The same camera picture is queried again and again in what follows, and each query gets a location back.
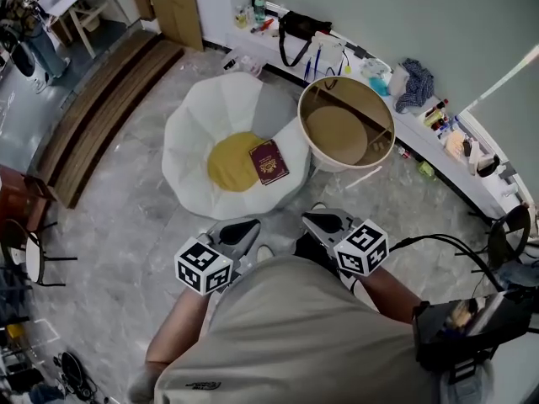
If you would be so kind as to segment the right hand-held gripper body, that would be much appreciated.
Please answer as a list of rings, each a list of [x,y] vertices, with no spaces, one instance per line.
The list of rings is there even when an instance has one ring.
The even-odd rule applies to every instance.
[[[344,276],[369,276],[388,256],[387,233],[370,219],[341,209],[314,209],[302,214],[302,222]]]

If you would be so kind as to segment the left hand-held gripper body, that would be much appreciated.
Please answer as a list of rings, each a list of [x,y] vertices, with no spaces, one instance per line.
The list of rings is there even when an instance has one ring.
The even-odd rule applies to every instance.
[[[174,255],[176,278],[199,295],[223,291],[239,276],[241,260],[261,229],[255,218],[218,221],[198,237],[189,238]]]

